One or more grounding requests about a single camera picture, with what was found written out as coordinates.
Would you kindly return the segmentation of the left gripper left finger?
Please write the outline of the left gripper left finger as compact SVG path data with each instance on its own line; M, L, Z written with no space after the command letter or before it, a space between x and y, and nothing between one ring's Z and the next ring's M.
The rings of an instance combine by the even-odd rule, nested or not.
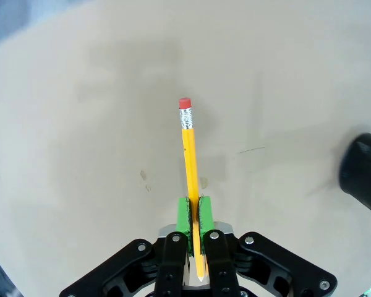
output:
M135 296L155 284L153 296L180 296L189 268L191 213L188 198L179 199L177 223L152 244L135 239L69 285L60 296Z

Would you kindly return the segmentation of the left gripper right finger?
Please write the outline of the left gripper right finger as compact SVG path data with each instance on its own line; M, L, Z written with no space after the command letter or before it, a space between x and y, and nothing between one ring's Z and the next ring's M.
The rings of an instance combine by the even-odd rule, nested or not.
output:
M213 222L211 199L199 200L200 234L213 296L245 296L238 277L250 280L273 296L331 296L336 277L251 231L240 238Z

